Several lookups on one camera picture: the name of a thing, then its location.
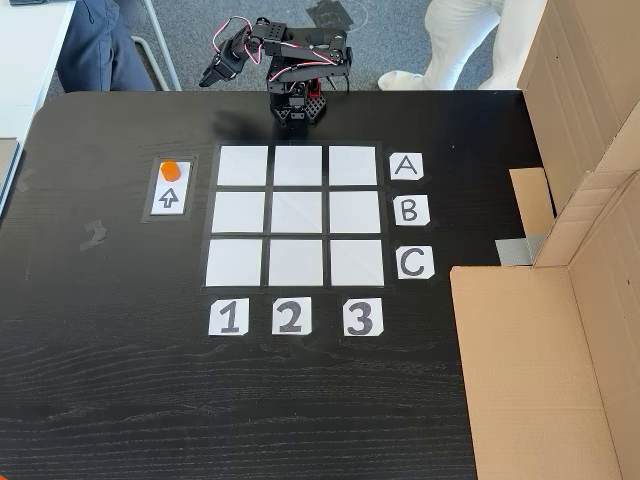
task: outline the shoe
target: shoe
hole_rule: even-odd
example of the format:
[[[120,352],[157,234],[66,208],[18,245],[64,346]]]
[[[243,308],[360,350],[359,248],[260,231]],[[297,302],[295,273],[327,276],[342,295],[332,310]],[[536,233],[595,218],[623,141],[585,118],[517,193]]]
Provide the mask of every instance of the shoe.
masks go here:
[[[425,90],[422,75],[400,70],[385,73],[378,79],[378,86],[383,91]]]

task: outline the white paper square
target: white paper square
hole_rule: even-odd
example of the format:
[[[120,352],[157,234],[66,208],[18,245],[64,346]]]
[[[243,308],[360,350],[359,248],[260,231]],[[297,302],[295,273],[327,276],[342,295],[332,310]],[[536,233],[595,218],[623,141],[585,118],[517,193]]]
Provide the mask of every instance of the white paper square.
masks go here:
[[[271,240],[269,286],[322,286],[322,240]]]
[[[156,191],[153,194],[151,215],[183,215],[191,176],[191,162],[176,162],[180,169],[180,178],[175,182],[164,179],[158,166]]]
[[[378,192],[331,192],[331,233],[380,233]]]
[[[322,233],[322,193],[274,192],[271,231]]]
[[[375,147],[329,147],[329,185],[377,185]]]
[[[426,195],[405,195],[393,199],[396,225],[424,226],[431,221]]]
[[[384,286],[380,240],[332,240],[333,286]]]
[[[267,183],[267,146],[228,146],[220,149],[218,185],[262,187]]]
[[[427,279],[435,275],[431,247],[400,247],[396,250],[398,278]]]
[[[259,287],[261,267],[262,240],[211,240],[206,286]]]
[[[389,158],[391,180],[420,180],[424,177],[421,153],[394,153]]]
[[[218,300],[211,305],[209,335],[241,336],[249,331],[249,299]]]
[[[321,186],[322,147],[277,146],[273,182],[276,186]]]
[[[273,303],[273,335],[311,333],[311,297],[279,298]]]
[[[218,192],[212,233],[260,233],[264,230],[264,192]]]
[[[352,298],[342,307],[345,337],[377,337],[384,331],[382,299]]]

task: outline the person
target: person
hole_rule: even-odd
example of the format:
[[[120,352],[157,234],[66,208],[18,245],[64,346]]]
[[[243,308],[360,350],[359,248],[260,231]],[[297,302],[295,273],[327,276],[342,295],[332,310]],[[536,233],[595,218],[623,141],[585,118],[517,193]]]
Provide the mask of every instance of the person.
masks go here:
[[[67,93],[154,90],[113,0],[76,2],[56,70]]]
[[[453,90],[467,60],[498,26],[493,74],[480,90],[517,88],[546,0],[433,0],[425,27],[432,57],[424,75],[385,73],[381,90]]]

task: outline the orange game piece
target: orange game piece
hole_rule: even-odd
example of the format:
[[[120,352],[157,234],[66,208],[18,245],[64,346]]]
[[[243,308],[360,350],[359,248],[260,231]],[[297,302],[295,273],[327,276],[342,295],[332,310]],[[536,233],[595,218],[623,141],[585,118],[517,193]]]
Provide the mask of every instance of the orange game piece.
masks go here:
[[[180,167],[173,160],[165,160],[160,164],[160,171],[167,182],[175,182],[180,178]]]

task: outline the robotic arm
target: robotic arm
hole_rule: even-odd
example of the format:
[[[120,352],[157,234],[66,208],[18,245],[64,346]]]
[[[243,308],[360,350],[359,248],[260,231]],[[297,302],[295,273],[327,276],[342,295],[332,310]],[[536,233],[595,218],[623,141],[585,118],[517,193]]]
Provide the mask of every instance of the robotic arm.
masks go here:
[[[315,124],[324,112],[326,100],[320,92],[320,78],[343,76],[349,81],[352,53],[347,47],[347,34],[326,28],[288,28],[284,23],[271,23],[259,18],[255,27],[247,25],[220,47],[216,37],[228,26],[223,25],[213,37],[216,55],[204,72],[201,87],[219,80],[233,80],[247,60],[259,64],[262,52],[273,57],[267,74],[267,91],[271,94],[271,111],[282,125],[289,120],[307,120]]]

